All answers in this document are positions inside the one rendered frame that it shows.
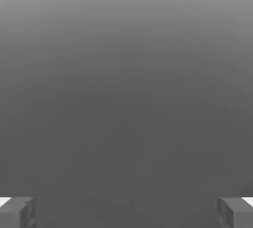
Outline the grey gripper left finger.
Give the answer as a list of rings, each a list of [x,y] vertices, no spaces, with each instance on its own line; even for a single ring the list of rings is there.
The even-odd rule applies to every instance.
[[[37,228],[34,197],[0,197],[0,228]]]

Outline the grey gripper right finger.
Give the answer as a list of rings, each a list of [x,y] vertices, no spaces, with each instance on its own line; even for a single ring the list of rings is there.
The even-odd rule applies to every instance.
[[[219,197],[216,210],[221,228],[253,228],[253,197]]]

